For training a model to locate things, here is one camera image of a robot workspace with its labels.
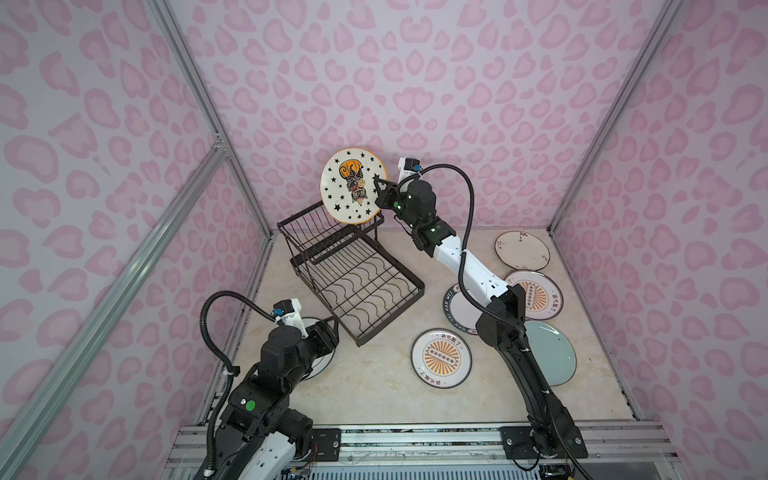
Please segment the cream star cartoon plate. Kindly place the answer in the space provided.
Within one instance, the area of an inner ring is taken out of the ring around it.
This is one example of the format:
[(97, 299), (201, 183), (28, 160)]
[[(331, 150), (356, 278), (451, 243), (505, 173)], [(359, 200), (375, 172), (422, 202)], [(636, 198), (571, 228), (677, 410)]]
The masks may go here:
[(375, 204), (375, 174), (388, 179), (384, 164), (372, 152), (347, 147), (334, 153), (320, 179), (321, 199), (328, 214), (351, 225), (372, 220), (380, 211)]

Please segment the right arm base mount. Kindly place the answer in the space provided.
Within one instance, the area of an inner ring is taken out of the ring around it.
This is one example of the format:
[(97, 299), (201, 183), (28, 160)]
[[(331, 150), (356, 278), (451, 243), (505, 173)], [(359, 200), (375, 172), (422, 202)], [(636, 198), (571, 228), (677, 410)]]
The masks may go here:
[(577, 428), (563, 433), (554, 428), (502, 426), (499, 433), (507, 460), (582, 460), (589, 456), (586, 441)]

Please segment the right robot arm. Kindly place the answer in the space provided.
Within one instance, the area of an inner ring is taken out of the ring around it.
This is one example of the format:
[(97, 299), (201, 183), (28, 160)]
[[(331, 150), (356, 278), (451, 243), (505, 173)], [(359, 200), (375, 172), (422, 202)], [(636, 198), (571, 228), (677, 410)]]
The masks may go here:
[(394, 213), (419, 251), (457, 275), (462, 295), (479, 311), (475, 323), (481, 340), (503, 359), (517, 385), (531, 426), (534, 451), (545, 458), (563, 456), (578, 464), (588, 456), (568, 409), (546, 380), (526, 331), (526, 293), (486, 267), (468, 248), (463, 235), (436, 213), (431, 185), (412, 175), (399, 183), (375, 176), (376, 205)]

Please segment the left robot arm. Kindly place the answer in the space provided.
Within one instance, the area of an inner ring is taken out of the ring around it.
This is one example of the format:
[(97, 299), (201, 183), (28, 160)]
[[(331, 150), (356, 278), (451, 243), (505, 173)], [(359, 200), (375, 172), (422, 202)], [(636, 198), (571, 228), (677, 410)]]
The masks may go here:
[(306, 332), (278, 326), (269, 333), (260, 361), (207, 429), (197, 479), (274, 479), (292, 461), (313, 458), (313, 420), (290, 407), (290, 396), (317, 359), (334, 353), (339, 337), (324, 320)]

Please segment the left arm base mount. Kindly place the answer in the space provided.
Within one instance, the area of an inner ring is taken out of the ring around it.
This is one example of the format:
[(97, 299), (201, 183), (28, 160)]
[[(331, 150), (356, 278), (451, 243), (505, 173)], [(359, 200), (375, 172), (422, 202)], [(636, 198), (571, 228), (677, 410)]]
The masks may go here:
[(340, 457), (342, 430), (313, 428), (301, 433), (295, 443), (294, 461), (299, 463), (336, 462)]

